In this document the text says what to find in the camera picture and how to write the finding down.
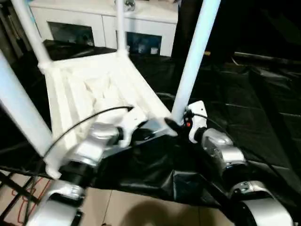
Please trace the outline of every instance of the tile floor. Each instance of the tile floor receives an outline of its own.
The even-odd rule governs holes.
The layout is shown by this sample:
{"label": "tile floor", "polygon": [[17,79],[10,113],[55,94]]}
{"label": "tile floor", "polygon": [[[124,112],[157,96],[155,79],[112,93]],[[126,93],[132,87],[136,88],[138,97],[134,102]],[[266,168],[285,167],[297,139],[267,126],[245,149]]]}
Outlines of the tile floor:
{"label": "tile floor", "polygon": [[[23,185],[27,177],[14,175],[13,180]],[[48,184],[41,179],[36,185],[35,195],[39,196]],[[0,212],[14,198],[9,187],[0,191]],[[16,226],[22,225],[26,199],[20,199],[5,221]],[[148,196],[120,191],[89,188],[82,206],[82,226],[232,226],[233,224],[216,209],[193,207],[175,202],[163,201]]]}

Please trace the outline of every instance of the red wire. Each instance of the red wire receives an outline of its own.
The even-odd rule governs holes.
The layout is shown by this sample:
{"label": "red wire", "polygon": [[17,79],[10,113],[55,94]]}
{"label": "red wire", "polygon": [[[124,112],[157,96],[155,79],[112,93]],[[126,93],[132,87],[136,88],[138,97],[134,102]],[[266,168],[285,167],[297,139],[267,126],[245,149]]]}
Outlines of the red wire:
{"label": "red wire", "polygon": [[[43,178],[40,178],[40,179],[34,184],[34,186],[36,186],[42,179],[43,179]],[[39,197],[38,197],[39,200],[41,199],[42,195],[44,194],[44,192],[45,192],[47,186],[49,185],[49,183],[50,183],[50,179],[48,180],[48,182],[46,183],[46,185],[45,185],[45,187],[43,188],[42,192],[40,193],[40,195],[39,195]],[[17,219],[17,221],[18,221],[19,224],[23,224],[23,222],[20,220],[20,215],[21,215],[22,207],[23,207],[23,205],[24,205],[25,202],[28,202],[28,200],[24,200],[24,199],[23,199],[23,202],[22,202],[21,207],[20,207],[20,209],[19,209],[18,219]],[[33,211],[33,209],[35,208],[35,206],[36,206],[36,203],[33,205],[31,211],[29,212],[29,215],[32,213],[32,211]]]}

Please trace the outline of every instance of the white cabinet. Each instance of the white cabinet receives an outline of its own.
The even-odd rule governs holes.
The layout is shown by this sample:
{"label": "white cabinet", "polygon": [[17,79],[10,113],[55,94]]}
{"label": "white cabinet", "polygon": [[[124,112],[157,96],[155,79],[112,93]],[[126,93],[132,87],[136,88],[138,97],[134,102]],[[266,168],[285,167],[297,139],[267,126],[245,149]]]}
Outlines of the white cabinet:
{"label": "white cabinet", "polygon": [[[117,48],[114,0],[33,0],[30,7],[44,40]],[[177,20],[176,4],[136,0],[125,13],[130,51],[171,56]]]}
{"label": "white cabinet", "polygon": [[[58,23],[58,25],[72,24],[79,25],[78,29],[80,29],[80,27],[85,27],[87,32],[90,30],[93,34],[93,41],[95,46],[105,46],[103,20],[101,15],[71,12],[50,8],[32,8],[32,13],[43,40],[54,39],[54,30],[58,29],[58,27],[55,27],[55,23]],[[66,28],[63,32],[65,33],[63,33],[62,35],[67,35]]]}
{"label": "white cabinet", "polygon": [[[103,16],[106,47],[117,48],[117,20],[114,16]],[[125,18],[125,31],[160,37],[159,54],[171,56],[176,24]]]}

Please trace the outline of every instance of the white metal frame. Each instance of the white metal frame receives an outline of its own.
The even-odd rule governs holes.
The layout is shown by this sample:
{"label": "white metal frame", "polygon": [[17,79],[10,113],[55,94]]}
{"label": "white metal frame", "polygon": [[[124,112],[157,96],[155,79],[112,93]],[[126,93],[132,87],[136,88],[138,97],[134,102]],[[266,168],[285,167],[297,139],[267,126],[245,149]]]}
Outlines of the white metal frame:
{"label": "white metal frame", "polygon": [[[184,109],[190,98],[220,1],[221,0],[203,1],[193,41],[191,43],[172,110],[172,117],[178,123],[181,123]],[[56,70],[59,70],[59,65],[77,64],[77,61],[80,61],[80,59],[52,62],[42,43],[37,28],[30,19],[28,8],[24,0],[12,0],[12,2],[39,61],[38,66],[46,76],[48,95],[50,92],[55,93],[55,90],[53,89],[56,89],[55,86],[59,83],[55,82],[55,78],[51,77],[51,74],[55,73]],[[117,0],[118,51],[116,54],[109,54],[107,56],[115,57],[115,59],[118,60],[118,67],[123,67],[124,69],[118,69],[120,72],[126,71],[126,74],[129,77],[121,77],[124,81],[129,80],[134,83],[139,83],[139,87],[136,87],[133,94],[140,95],[144,100],[143,103],[154,109],[153,116],[168,117],[170,116],[170,112],[162,104],[127,57],[123,14],[123,0]],[[81,62],[89,62],[90,59],[96,60],[96,57],[101,58],[104,56],[83,57]],[[2,55],[0,55],[0,61],[0,100],[2,105],[36,151],[42,156],[52,142],[51,133]],[[52,113],[53,106],[51,105],[51,98],[49,99],[49,107]],[[64,153],[61,153],[60,150],[53,151],[52,154],[45,159],[45,162],[47,163],[47,172],[54,178],[59,176],[57,172],[59,167],[59,155],[64,155]]]}

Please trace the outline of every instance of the cabinet door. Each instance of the cabinet door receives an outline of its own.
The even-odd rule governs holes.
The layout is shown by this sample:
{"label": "cabinet door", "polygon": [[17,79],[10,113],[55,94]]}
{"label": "cabinet door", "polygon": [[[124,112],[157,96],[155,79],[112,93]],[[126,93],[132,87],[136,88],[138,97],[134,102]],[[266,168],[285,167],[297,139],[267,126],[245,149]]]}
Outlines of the cabinet door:
{"label": "cabinet door", "polygon": [[[106,47],[108,48],[117,48],[117,21],[114,16],[103,16],[103,29],[104,36],[106,41]],[[130,37],[137,40],[140,39],[146,44],[141,44],[142,48],[147,45],[147,43],[158,44],[158,53],[162,56],[171,56],[173,44],[174,44],[174,34],[175,34],[176,25],[168,23],[160,23],[146,20],[136,20],[125,18],[125,31],[128,33],[127,44],[130,46],[129,40]]]}
{"label": "cabinet door", "polygon": [[49,8],[31,10],[43,40],[105,46],[101,15]]}

